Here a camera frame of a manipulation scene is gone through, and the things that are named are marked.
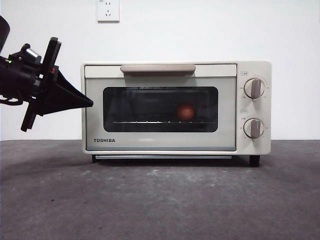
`oven glass window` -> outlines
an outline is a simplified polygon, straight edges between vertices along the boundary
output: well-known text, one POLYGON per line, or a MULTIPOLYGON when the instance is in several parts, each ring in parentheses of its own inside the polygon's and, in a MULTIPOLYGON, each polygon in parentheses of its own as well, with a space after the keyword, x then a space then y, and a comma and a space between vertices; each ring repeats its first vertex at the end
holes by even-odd
POLYGON ((218 90, 208 87, 107 87, 107 132, 212 133, 218 128, 218 90))

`oven front panel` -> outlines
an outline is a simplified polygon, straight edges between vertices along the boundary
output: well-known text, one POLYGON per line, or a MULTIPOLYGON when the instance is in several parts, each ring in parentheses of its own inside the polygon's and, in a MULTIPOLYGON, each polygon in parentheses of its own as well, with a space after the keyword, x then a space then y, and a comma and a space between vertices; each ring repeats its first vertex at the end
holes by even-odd
POLYGON ((87 151, 236 150, 236 77, 86 78, 87 151))

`oven foot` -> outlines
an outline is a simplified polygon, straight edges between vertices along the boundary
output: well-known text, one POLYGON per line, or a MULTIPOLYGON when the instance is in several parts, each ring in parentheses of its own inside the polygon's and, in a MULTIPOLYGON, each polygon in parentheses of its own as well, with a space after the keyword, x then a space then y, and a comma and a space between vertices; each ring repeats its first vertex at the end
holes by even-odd
POLYGON ((96 159, 96 155, 92 155, 92 163, 93 164, 98 163, 100 161, 101 161, 101 159, 96 159))
POLYGON ((259 167, 260 165, 260 155, 250 155, 249 156, 250 167, 259 167))

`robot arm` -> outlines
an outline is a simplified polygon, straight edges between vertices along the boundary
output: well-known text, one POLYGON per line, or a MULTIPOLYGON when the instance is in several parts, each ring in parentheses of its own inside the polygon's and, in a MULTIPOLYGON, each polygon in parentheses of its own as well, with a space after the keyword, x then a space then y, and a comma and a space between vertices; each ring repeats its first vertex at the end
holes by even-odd
MULTIPOLYGON (((0 16, 0 52, 9 32, 8 23, 0 16)), ((29 103, 21 126, 24 132, 32 128, 37 115, 87 108, 94 104, 75 89, 55 65, 60 46, 61 42, 52 37, 42 63, 42 57, 27 43, 8 58, 0 56, 0 104, 29 103)))

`gray carpet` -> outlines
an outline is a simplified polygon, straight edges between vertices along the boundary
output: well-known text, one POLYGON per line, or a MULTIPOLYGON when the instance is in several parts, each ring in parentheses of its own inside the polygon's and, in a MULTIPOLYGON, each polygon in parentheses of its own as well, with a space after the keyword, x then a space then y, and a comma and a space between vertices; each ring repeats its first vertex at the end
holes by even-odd
POLYGON ((320 141, 246 158, 91 164, 76 140, 1 142, 2 240, 319 240, 320 141))

